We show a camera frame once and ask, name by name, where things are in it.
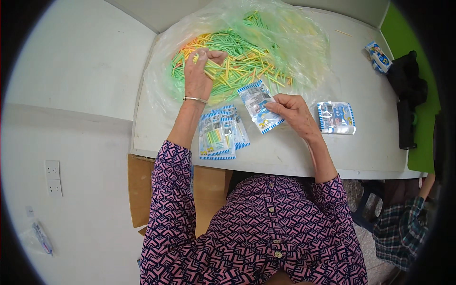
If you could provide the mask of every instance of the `bracelet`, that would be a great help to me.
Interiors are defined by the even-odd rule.
[[[207,101],[206,100],[203,100],[201,98],[193,98],[193,97],[184,97],[184,101],[187,100],[187,99],[192,99],[192,100],[196,100],[196,101],[200,101],[200,102],[203,102],[205,104],[207,104]]]

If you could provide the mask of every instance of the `pink and navy patterned blouse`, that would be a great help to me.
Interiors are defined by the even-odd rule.
[[[294,283],[367,283],[339,176],[313,185],[315,203],[292,177],[248,178],[196,238],[190,167],[190,151],[165,141],[152,174],[141,284],[262,284],[280,269]]]

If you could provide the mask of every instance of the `white table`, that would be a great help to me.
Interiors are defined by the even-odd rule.
[[[387,78],[372,69],[363,50],[367,43],[375,40],[392,59],[382,33],[350,17],[324,10],[304,9],[329,34],[332,68],[340,78],[342,89],[340,101],[351,104],[355,117],[355,135],[324,135],[341,177],[419,177],[420,172],[407,168],[408,152],[399,149],[396,95]],[[251,145],[237,150],[235,160],[200,160],[197,155],[198,139],[195,136],[192,144],[193,164],[268,174],[314,175],[307,146],[289,127],[274,129],[262,135],[253,126],[240,99],[236,99],[234,104],[248,129]],[[144,86],[138,95],[136,107],[131,152],[155,157],[171,130],[170,124],[156,123],[159,114],[151,107]]]

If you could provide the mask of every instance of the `woman's left hand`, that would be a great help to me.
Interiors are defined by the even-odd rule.
[[[193,58],[198,54],[198,60],[193,63]],[[228,56],[226,52],[209,51],[207,47],[199,48],[192,52],[185,62],[185,96],[209,100],[212,91],[212,79],[204,73],[207,59],[217,64],[222,64]]]

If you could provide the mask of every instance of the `cardboard box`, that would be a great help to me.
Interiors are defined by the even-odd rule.
[[[152,199],[151,174],[154,159],[128,155],[128,194],[130,197],[133,227],[143,227],[138,232],[145,235]],[[194,166],[193,197],[197,212],[196,236],[207,231],[214,214],[225,205],[228,185],[233,171]]]
[[[128,155],[128,196],[133,227],[147,225],[149,222],[152,187],[150,179],[154,170],[154,159]]]

